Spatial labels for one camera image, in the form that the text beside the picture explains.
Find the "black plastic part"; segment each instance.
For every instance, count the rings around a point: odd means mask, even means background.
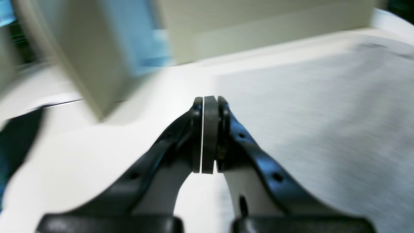
[[[46,215],[39,233],[183,233],[183,223],[172,216],[90,217]]]
[[[202,173],[213,174],[217,155],[217,134],[219,129],[219,108],[214,96],[204,98]]]
[[[233,233],[375,233],[362,218],[347,217],[247,217],[233,223]]]
[[[200,168],[200,159],[196,157],[199,158],[201,154],[201,133],[202,98],[198,97],[193,107],[168,126],[152,147],[109,188],[75,210],[48,215],[42,223],[48,225],[48,219],[60,218],[64,225],[65,220],[82,219],[79,224],[84,226],[79,228],[83,229],[95,224],[96,218],[119,219],[143,215],[172,217],[182,183],[192,171]],[[117,220],[113,224],[126,224],[124,228],[138,226],[132,221]],[[166,228],[162,232],[173,231]]]
[[[249,215],[324,215],[340,213],[325,206],[285,169],[265,153],[247,130],[236,120],[224,98],[219,97],[222,122],[219,130],[217,164],[229,186],[236,216],[240,217],[246,203]]]

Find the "gray cloth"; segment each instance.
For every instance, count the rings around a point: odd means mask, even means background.
[[[380,233],[414,232],[414,47],[368,37],[218,84],[262,149],[317,198]]]

